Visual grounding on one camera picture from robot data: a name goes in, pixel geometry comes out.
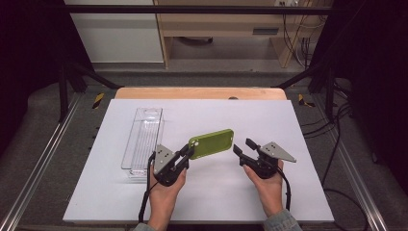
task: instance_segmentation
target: green object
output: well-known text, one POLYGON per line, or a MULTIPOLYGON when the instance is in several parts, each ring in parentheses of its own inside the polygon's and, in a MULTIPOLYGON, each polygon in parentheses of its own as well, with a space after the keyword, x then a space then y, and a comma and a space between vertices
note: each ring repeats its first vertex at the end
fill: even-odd
POLYGON ((191 160, 228 150, 232 145, 234 132, 231 129, 193 137, 189 140, 189 146, 194 147, 191 160))

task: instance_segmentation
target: white tabletop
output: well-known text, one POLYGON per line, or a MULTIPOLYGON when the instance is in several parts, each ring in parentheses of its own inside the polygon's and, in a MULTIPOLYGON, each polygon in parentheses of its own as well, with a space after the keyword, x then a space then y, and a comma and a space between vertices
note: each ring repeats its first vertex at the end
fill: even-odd
MULTIPOLYGON (((234 144, 253 158, 246 138, 260 145, 275 141, 297 159, 285 162, 291 184, 291 213, 299 222, 333 221, 315 167, 289 100, 113 99, 66 209, 76 223, 135 223, 145 191, 121 169, 136 108, 163 108, 162 144, 179 150, 189 138, 230 128, 234 144)), ((283 202, 286 201, 284 186, 283 202)), ((148 219, 150 208, 144 215, 148 219)), ((190 161, 173 223, 260 223, 258 194, 239 158, 229 150, 190 161)))

